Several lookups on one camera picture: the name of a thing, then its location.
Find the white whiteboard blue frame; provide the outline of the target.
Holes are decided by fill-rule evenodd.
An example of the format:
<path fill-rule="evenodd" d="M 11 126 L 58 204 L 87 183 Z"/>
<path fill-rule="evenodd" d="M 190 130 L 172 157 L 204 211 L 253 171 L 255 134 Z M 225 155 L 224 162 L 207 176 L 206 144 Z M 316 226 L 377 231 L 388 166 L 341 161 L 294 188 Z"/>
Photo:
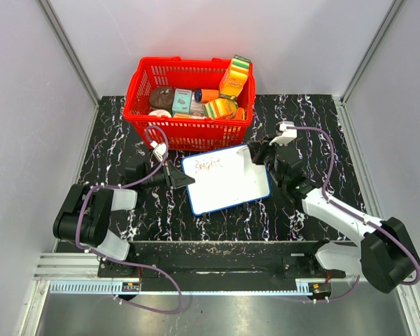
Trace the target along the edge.
<path fill-rule="evenodd" d="M 190 208 L 195 216 L 268 198 L 271 182 L 263 165 L 251 162 L 249 150 L 237 154 L 232 146 L 184 157 L 181 167 L 195 183 L 187 186 Z"/>

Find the red capped whiteboard marker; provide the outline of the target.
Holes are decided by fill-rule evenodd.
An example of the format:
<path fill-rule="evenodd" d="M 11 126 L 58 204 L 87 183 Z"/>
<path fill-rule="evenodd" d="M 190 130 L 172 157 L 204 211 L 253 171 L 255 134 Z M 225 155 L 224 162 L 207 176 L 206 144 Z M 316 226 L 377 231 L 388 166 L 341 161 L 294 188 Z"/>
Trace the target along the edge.
<path fill-rule="evenodd" d="M 248 146 L 241 146 L 238 150 L 237 150 L 237 154 L 239 155 L 243 155 L 246 151 L 248 150 Z"/>

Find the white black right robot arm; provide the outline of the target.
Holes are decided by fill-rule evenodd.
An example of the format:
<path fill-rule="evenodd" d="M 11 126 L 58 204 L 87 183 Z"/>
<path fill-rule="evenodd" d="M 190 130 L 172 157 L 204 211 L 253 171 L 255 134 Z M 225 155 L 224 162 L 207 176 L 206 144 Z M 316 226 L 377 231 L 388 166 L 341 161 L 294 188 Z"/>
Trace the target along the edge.
<path fill-rule="evenodd" d="M 329 195 L 306 177 L 297 152 L 271 138 L 247 143 L 253 164 L 263 166 L 281 196 L 298 211 L 345 235 L 351 245 L 323 242 L 304 260 L 305 271 L 320 277 L 328 270 L 362 275 L 382 293 L 420 280 L 420 257 L 405 224 L 380 219 Z"/>

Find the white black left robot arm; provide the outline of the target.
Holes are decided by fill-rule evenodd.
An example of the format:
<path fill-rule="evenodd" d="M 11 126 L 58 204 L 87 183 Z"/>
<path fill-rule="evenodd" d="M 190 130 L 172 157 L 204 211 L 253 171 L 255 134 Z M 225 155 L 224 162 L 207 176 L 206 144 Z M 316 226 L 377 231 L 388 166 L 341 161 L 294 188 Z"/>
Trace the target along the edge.
<path fill-rule="evenodd" d="M 110 231 L 111 213 L 135 209 L 149 188 L 164 186 L 175 190 L 193 184 L 195 179 L 168 162 L 156 168 L 145 162 L 124 168 L 120 181 L 129 187 L 98 188 L 89 193 L 91 188 L 86 185 L 72 185 L 52 231 L 57 239 L 114 259 L 114 270 L 130 277 L 136 272 L 138 261 L 130 251 L 130 243 Z"/>

